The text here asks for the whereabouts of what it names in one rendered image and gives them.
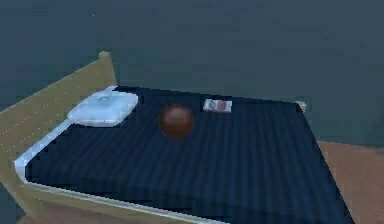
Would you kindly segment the dark blue wooden bed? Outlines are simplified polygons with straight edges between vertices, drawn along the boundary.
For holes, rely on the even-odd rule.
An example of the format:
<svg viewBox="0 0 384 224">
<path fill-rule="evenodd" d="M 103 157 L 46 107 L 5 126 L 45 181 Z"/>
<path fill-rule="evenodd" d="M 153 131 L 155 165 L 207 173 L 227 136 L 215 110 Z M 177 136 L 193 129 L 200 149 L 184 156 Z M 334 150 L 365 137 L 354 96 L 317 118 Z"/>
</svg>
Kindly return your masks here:
<svg viewBox="0 0 384 224">
<path fill-rule="evenodd" d="M 98 91 L 123 92 L 112 58 L 0 111 L 0 183 L 24 211 L 54 206 L 139 224 L 355 224 L 299 105 L 235 97 L 203 110 L 199 93 L 137 88 L 114 127 L 85 127 L 69 111 Z M 193 129 L 168 138 L 168 105 Z"/>
</svg>

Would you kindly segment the white and red book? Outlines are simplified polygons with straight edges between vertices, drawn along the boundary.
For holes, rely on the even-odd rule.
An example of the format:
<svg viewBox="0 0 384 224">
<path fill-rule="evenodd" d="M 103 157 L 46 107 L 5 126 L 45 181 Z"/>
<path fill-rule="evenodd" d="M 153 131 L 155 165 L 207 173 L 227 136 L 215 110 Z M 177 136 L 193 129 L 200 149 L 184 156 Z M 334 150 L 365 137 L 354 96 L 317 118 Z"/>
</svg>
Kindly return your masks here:
<svg viewBox="0 0 384 224">
<path fill-rule="evenodd" d="M 225 100 L 206 99 L 203 105 L 203 110 L 217 113 L 231 113 L 232 102 Z"/>
</svg>

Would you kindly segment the brown basketball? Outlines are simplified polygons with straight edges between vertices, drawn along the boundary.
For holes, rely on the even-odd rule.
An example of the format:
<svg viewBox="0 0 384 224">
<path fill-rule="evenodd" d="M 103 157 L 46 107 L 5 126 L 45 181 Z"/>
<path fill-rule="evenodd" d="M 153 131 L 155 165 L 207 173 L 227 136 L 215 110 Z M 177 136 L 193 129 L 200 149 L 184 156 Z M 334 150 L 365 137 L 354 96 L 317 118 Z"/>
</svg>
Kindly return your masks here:
<svg viewBox="0 0 384 224">
<path fill-rule="evenodd" d="M 168 138 L 186 137 L 192 131 L 193 125 L 193 113 L 184 105 L 171 104 L 160 113 L 159 128 Z"/>
</svg>

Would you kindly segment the white pillow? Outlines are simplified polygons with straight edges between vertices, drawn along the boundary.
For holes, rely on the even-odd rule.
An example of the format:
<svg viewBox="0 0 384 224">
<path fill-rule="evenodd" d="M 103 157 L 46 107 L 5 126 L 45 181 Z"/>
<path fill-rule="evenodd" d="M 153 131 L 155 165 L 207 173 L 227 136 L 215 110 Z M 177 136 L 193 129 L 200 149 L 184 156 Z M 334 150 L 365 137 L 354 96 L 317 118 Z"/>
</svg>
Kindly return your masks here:
<svg viewBox="0 0 384 224">
<path fill-rule="evenodd" d="M 138 96 L 118 91 L 100 91 L 75 106 L 68 119 L 78 125 L 114 127 L 127 118 L 138 104 Z"/>
</svg>

